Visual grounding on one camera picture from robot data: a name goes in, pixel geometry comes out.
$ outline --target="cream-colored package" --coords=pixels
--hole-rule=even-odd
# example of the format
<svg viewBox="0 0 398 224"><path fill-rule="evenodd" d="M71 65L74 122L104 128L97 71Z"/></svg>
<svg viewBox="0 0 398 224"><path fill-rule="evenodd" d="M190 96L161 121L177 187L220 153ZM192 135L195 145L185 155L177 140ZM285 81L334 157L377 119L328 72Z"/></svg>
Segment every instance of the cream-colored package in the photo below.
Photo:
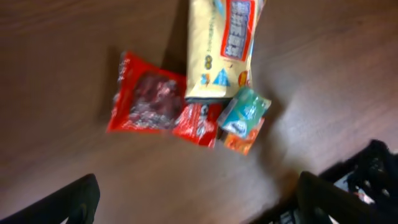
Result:
<svg viewBox="0 0 398 224"><path fill-rule="evenodd" d="M251 85L254 30L264 0L190 0L188 102L223 101Z"/></svg>

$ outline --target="wooden surface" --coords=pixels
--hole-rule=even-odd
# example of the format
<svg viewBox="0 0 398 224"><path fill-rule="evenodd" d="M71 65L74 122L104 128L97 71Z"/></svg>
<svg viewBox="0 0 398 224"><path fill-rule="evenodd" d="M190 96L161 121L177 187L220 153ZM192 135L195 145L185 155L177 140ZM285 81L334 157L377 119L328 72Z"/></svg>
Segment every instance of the wooden surface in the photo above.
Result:
<svg viewBox="0 0 398 224"><path fill-rule="evenodd" d="M105 134L129 49L185 71L185 0L3 0L0 218L96 174L95 223L239 223L371 138L398 148L398 2L269 0L254 87L273 100L247 156Z"/></svg>

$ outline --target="snack package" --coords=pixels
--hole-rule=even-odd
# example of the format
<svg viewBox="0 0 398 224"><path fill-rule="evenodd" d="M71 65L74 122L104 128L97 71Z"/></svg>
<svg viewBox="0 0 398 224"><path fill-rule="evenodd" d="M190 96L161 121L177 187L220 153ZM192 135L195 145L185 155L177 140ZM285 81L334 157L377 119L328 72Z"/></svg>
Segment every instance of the snack package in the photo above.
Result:
<svg viewBox="0 0 398 224"><path fill-rule="evenodd" d="M119 65L119 92L108 132L169 130L195 144L213 147L221 105L186 105L185 77L145 63L124 52Z"/></svg>
<svg viewBox="0 0 398 224"><path fill-rule="evenodd" d="M254 30L264 0L190 0L187 102L232 98L251 84Z"/></svg>
<svg viewBox="0 0 398 224"><path fill-rule="evenodd" d="M270 105L270 100L262 98L248 87L243 87L229 102L217 123L221 129L245 139L259 124Z"/></svg>
<svg viewBox="0 0 398 224"><path fill-rule="evenodd" d="M224 132L223 137L221 137L224 142L224 146L228 149L232 149L236 152L247 155L251 146L254 143L254 140L256 140L263 123L264 118L261 118L258 124L255 125L254 128L252 128L252 130L245 138L240 138L239 136L229 132Z"/></svg>
<svg viewBox="0 0 398 224"><path fill-rule="evenodd" d="M214 147L221 110L220 104L189 104L177 119L173 134L200 146Z"/></svg>

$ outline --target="blue triangle logo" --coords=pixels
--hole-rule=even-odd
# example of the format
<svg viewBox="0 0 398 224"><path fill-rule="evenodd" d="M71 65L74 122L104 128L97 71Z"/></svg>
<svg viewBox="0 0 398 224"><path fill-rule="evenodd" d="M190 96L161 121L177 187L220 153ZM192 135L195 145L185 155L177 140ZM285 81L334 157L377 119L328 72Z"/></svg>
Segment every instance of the blue triangle logo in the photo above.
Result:
<svg viewBox="0 0 398 224"><path fill-rule="evenodd" d="M215 85L222 85L222 86L231 86L228 81L228 74L226 73L225 69L222 69L217 78L214 80L213 84Z"/></svg>

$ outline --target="green packet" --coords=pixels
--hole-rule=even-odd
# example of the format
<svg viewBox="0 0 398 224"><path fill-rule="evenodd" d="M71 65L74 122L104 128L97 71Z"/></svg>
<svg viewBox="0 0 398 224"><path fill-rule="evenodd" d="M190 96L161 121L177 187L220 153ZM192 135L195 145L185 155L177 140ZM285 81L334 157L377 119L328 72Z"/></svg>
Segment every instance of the green packet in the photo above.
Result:
<svg viewBox="0 0 398 224"><path fill-rule="evenodd" d="M218 126L241 138L256 127L271 105L271 100L259 96L254 90L243 87L217 119Z"/></svg>

